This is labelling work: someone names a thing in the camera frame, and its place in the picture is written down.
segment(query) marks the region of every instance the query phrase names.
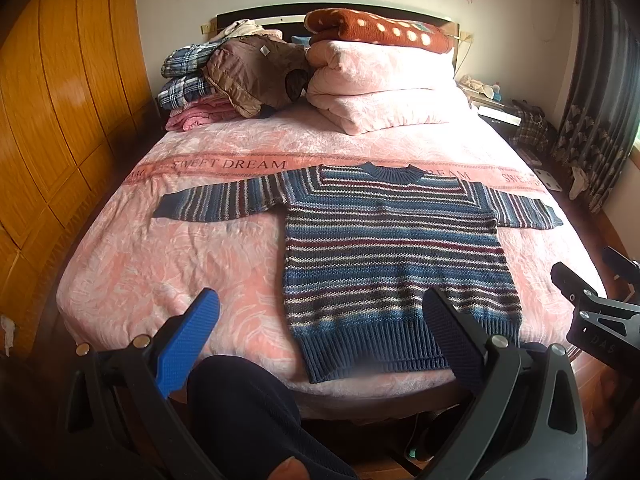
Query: nightstand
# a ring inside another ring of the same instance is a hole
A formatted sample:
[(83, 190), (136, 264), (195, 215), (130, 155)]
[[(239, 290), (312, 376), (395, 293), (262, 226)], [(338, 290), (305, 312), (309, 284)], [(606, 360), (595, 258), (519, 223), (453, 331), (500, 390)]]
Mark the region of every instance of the nightstand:
[(515, 136), (521, 119), (516, 114), (514, 107), (489, 99), (484, 94), (471, 88), (462, 85), (458, 85), (458, 87), (465, 93), (469, 106), (476, 108), (478, 115), (504, 140), (509, 140)]

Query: windowsill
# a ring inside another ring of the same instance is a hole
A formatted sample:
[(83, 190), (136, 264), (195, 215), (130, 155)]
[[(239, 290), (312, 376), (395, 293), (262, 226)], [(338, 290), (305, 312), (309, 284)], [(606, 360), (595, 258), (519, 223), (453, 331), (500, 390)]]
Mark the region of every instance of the windowsill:
[(631, 155), (629, 156), (631, 162), (636, 165), (636, 168), (640, 170), (640, 140), (636, 140), (634, 146), (631, 148)]

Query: bed sheet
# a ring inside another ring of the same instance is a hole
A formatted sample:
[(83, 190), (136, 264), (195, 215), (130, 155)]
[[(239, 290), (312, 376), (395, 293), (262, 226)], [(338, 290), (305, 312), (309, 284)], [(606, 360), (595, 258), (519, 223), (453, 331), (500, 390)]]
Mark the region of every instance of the bed sheet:
[[(97, 349), (153, 335), (204, 286), (221, 301), (201, 357), (243, 356), (298, 395), (303, 414), (395, 416), (448, 406), (460, 394), (450, 370), (380, 374), (310, 384), (284, 322), (284, 215), (199, 224), (152, 219), (162, 195), (316, 164), (413, 164), (426, 171), (541, 198), (564, 221), (553, 230), (498, 228), (524, 321), (521, 341), (567, 345), (572, 306), (551, 283), (562, 261), (604, 294), (575, 230), (536, 175), (472, 110), (448, 124), (399, 126), (351, 137), (303, 100), (268, 119), (234, 120), (166, 134), (108, 201), (68, 264), (57, 300), (77, 342)], [(584, 366), (588, 360), (583, 359)]]

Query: ribbed collar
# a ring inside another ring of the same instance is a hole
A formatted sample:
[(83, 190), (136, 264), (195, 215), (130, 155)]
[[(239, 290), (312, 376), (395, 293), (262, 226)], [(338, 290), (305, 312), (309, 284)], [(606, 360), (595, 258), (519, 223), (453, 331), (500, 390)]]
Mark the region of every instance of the ribbed collar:
[(390, 184), (410, 184), (424, 177), (424, 171), (409, 164), (406, 168), (386, 168), (376, 166), (372, 162), (365, 162), (360, 168), (369, 173), (373, 178)]

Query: sweater sleeve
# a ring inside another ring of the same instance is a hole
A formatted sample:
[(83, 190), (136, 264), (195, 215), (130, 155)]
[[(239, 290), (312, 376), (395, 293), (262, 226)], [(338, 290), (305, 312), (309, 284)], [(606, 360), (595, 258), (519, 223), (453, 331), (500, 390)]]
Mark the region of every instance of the sweater sleeve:
[(160, 199), (153, 218), (218, 222), (261, 213), (290, 199), (289, 172), (191, 187)]
[(553, 229), (562, 220), (553, 208), (539, 198), (514, 195), (492, 189), (480, 182), (468, 182), (469, 191), (482, 209), (490, 210), (498, 219), (499, 227)]

